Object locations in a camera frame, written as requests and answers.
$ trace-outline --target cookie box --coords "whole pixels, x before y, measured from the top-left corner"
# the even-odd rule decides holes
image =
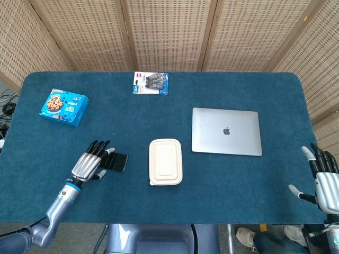
[[[78,126],[88,105],[88,98],[81,94],[52,89],[40,115],[49,120]]]

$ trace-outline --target robotic hand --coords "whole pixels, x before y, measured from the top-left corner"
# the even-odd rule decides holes
[[[298,198],[318,204],[320,210],[327,214],[325,228],[319,232],[312,232],[310,237],[322,233],[327,234],[329,247],[332,253],[339,253],[339,169],[334,156],[323,151],[311,143],[314,154],[307,148],[301,150],[307,157],[316,185],[316,196],[304,194],[289,185],[290,190]]]
[[[95,171],[100,162],[115,151],[114,148],[105,150],[109,142],[95,140],[90,144],[86,152],[81,155],[72,169],[72,179],[66,180],[64,187],[46,212],[49,226],[39,221],[24,227],[18,233],[4,240],[0,240],[1,254],[26,253],[32,244],[44,248],[53,241],[60,221],[81,192],[82,184],[90,180],[99,180],[105,175],[106,170],[102,170],[97,175],[95,175]]]

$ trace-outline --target shoe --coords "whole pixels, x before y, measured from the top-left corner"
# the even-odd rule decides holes
[[[288,239],[299,242],[302,246],[307,247],[305,238],[301,232],[301,228],[296,226],[284,226],[284,232]]]
[[[236,237],[239,242],[242,243],[242,245],[254,248],[253,238],[255,236],[255,233],[249,229],[246,228],[238,228]]]

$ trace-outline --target laptop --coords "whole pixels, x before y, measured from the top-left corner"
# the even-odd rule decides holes
[[[192,151],[261,156],[258,113],[194,107]]]

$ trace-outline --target white plastic container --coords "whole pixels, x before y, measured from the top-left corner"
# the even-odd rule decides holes
[[[182,180],[181,145],[176,139],[155,139],[149,144],[149,184],[176,185]]]

